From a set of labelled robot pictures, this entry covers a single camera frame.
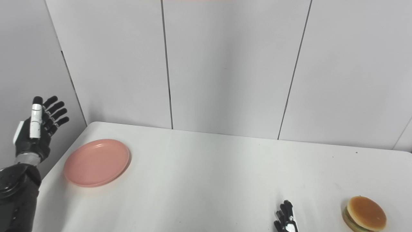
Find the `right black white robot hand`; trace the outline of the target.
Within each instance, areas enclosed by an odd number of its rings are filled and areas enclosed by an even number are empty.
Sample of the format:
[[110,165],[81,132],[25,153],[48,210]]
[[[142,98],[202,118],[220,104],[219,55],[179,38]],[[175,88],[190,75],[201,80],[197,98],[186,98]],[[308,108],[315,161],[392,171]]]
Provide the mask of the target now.
[[277,232],[298,232],[297,222],[295,220],[293,205],[289,200],[284,200],[280,204],[280,210],[275,212],[277,220],[274,221],[274,227]]

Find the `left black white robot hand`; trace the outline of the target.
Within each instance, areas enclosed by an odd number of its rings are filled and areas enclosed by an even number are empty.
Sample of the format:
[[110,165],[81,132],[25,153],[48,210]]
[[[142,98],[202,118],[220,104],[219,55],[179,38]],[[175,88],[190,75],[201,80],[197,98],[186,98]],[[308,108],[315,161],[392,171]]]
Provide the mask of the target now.
[[34,97],[29,118],[19,123],[13,137],[15,163],[36,166],[47,159],[52,136],[70,120],[67,112],[65,103],[57,96],[45,101]]

